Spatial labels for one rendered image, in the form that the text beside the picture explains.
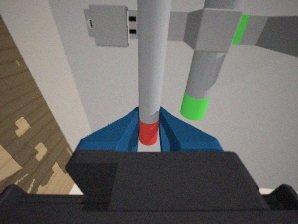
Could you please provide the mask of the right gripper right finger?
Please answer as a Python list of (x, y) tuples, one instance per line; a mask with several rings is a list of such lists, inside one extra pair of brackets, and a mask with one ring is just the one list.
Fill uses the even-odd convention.
[(224, 151), (217, 138), (176, 118), (161, 106), (159, 139), (161, 152)]

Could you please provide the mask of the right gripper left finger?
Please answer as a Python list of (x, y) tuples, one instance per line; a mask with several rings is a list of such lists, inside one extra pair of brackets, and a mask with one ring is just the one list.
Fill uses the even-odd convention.
[(137, 152), (139, 130), (139, 107), (136, 107), (121, 119), (82, 138), (74, 152), (77, 150), (116, 150), (117, 152)]

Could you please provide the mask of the grey metal bar with green ends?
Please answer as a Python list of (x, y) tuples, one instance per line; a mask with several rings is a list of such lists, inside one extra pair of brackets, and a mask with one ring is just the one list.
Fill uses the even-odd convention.
[[(245, 0), (205, 0), (204, 8), (242, 10)], [(180, 113), (201, 120), (226, 53), (194, 51)]]

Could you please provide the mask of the grey metal bar with red end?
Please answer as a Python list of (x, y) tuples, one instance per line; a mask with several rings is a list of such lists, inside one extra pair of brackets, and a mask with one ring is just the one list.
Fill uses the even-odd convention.
[(139, 141), (157, 141), (171, 0), (137, 0)]

